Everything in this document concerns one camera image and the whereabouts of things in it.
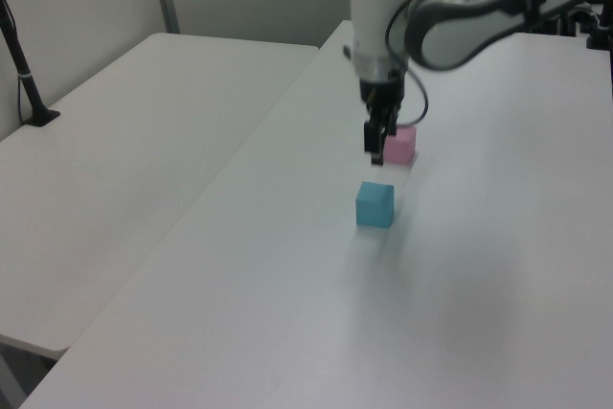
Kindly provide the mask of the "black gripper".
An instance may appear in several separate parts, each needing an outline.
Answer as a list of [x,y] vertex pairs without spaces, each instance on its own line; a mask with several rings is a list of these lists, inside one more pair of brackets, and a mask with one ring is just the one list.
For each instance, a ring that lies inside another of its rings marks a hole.
[[[397,114],[405,95],[405,79],[384,82],[360,79],[359,91],[371,116],[363,126],[364,151],[370,154],[373,165],[382,166],[385,136],[397,135]],[[384,114],[387,114],[385,125],[379,118]]]

